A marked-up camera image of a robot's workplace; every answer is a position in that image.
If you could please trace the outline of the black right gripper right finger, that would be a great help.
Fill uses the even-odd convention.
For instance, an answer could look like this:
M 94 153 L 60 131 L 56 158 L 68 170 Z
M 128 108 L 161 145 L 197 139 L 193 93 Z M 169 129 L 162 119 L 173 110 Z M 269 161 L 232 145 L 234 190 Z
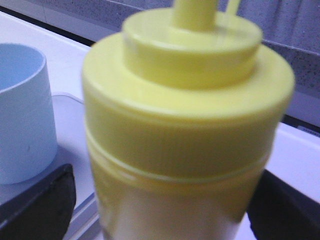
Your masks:
M 246 210 L 257 240 L 318 240 L 320 204 L 264 170 Z

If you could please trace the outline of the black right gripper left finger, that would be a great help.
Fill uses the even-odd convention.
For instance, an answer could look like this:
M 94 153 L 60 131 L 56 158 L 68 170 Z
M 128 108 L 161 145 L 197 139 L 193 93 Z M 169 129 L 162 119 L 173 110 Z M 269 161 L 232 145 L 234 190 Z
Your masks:
M 76 185 L 71 164 L 64 164 L 0 207 L 2 240 L 61 240 L 74 207 Z

